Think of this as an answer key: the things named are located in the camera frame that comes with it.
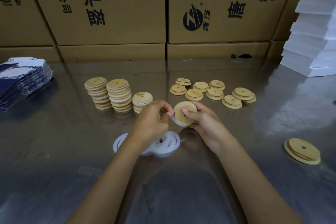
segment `forearm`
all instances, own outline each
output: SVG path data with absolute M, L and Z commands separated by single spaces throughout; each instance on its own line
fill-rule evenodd
M 132 169 L 141 154 L 138 147 L 127 141 L 120 146 L 112 162 L 67 224 L 115 222 Z
M 228 132 L 218 157 L 250 224 L 302 223 L 268 182 L 239 142 Z

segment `metal table surface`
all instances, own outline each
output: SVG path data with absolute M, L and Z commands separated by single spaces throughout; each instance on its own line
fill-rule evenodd
M 43 89 L 0 113 L 0 223 L 64 223 L 113 158 L 113 142 L 137 115 L 95 109 L 84 82 L 124 78 L 132 93 L 147 91 L 173 107 L 176 78 L 225 82 L 257 101 L 231 110 L 206 96 L 267 179 L 306 223 L 336 219 L 336 76 L 306 78 L 260 60 L 189 60 L 54 64 Z M 169 157 L 141 156 L 117 223 L 246 223 L 218 159 L 192 129 L 171 122 L 180 147 Z M 321 151 L 309 166 L 283 149 L 299 137 Z

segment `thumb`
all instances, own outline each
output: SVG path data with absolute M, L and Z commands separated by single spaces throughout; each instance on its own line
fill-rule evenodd
M 185 107 L 182 107 L 182 112 L 190 119 L 200 121 L 202 118 L 201 112 L 193 112 L 191 110 L 188 110 Z
M 168 124 L 169 123 L 169 119 L 174 115 L 174 112 L 170 111 L 170 112 L 166 112 L 161 119 L 161 122 Z

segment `corrugated cardboard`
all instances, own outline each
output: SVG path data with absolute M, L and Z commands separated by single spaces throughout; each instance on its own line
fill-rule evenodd
M 295 8 L 300 0 L 287 0 L 286 4 L 282 10 L 280 19 L 275 28 L 272 40 L 287 40 L 290 35 L 290 29 L 293 22 L 296 21 L 299 16 L 295 12 Z
M 271 40 L 286 0 L 169 0 L 169 43 Z
M 0 1 L 0 46 L 54 44 L 35 0 Z
M 56 47 L 8 47 L 0 48 L 0 61 L 14 57 L 33 57 L 47 62 L 62 62 Z
M 165 60 L 165 44 L 58 46 L 65 62 Z
M 58 45 L 166 41 L 165 0 L 38 1 Z
M 269 42 L 167 44 L 167 59 L 263 58 Z
M 281 58 L 282 51 L 286 41 L 271 41 L 266 52 L 266 59 Z

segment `blue and white pattern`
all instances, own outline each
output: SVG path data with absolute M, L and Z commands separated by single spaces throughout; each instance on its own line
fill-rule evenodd
M 52 76 L 44 59 L 10 58 L 0 64 L 0 112 L 46 85 Z

